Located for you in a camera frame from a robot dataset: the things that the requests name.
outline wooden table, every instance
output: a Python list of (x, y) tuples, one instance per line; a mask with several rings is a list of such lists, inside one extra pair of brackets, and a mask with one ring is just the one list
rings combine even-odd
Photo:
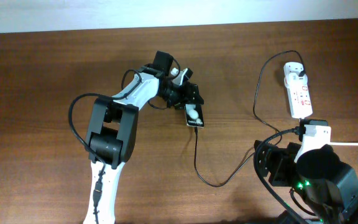
[[(152, 62), (156, 50), (194, 71), (206, 123), (198, 168), (222, 182), (256, 139), (273, 134), (252, 115), (255, 86), (263, 63), (290, 49), (305, 61), (312, 118), (328, 120), (333, 141), (358, 141), (358, 20), (0, 34), (0, 223), (83, 221), (90, 161), (68, 127), (68, 106), (82, 93), (116, 94), (123, 73)], [(283, 86), (288, 61), (298, 57), (267, 66), (257, 105), (279, 129), (298, 124)], [(93, 100), (75, 108), (82, 135)], [(135, 150), (119, 182), (118, 223), (217, 223), (283, 212), (251, 162), (225, 187), (202, 183), (193, 168), (194, 132), (183, 116), (148, 106), (140, 112)], [(297, 136), (284, 136), (281, 146), (290, 141)], [(335, 150), (358, 175), (358, 147)], [(294, 206), (288, 188), (275, 190)]]

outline robotic hand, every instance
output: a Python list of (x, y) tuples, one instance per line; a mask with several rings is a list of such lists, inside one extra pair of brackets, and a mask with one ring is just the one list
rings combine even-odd
[[(275, 223), (306, 223), (267, 185), (291, 187), (291, 198), (304, 212), (320, 222), (358, 223), (358, 178), (355, 170), (341, 162), (329, 145), (331, 128), (326, 121), (302, 119), (300, 127), (284, 131), (296, 133), (302, 145), (290, 143), (286, 149), (256, 141), (254, 167), (269, 192), (288, 210)], [(313, 212), (303, 208), (293, 196), (296, 192)]]
[[(114, 202), (119, 176), (134, 150), (139, 111), (151, 98), (160, 96), (167, 102), (167, 108), (173, 106), (177, 110), (186, 104), (204, 104), (198, 86), (188, 81), (193, 74), (189, 68), (173, 69), (175, 76), (168, 77), (173, 61), (177, 62), (171, 55), (158, 51), (153, 63), (132, 70), (135, 72), (133, 81), (120, 93), (112, 98), (100, 95), (94, 102), (85, 140), (71, 127), (92, 161), (91, 195), (84, 223), (115, 222)], [(70, 106), (70, 126), (73, 105), (81, 97)], [(119, 129), (103, 126), (111, 122), (119, 123)]]

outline power outlet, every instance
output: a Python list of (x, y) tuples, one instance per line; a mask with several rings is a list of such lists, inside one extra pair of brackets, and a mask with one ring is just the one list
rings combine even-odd
[(293, 118), (305, 118), (313, 114), (308, 88), (308, 76), (299, 74), (303, 71), (303, 65), (298, 62), (288, 62), (284, 65), (284, 85), (287, 88), (290, 102), (291, 116)]

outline white power adapter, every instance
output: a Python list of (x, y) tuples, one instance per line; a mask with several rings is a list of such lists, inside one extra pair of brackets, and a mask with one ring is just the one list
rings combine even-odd
[(288, 92), (291, 116), (305, 118), (313, 113), (308, 88), (308, 76), (303, 72), (303, 65), (288, 62), (284, 65), (284, 84)]

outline white plug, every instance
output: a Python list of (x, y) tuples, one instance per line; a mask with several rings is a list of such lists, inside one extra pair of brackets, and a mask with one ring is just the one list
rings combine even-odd
[(287, 88), (291, 116), (303, 119), (313, 114), (308, 88), (308, 76), (304, 74), (303, 65), (298, 62), (288, 62), (284, 65), (284, 85)]

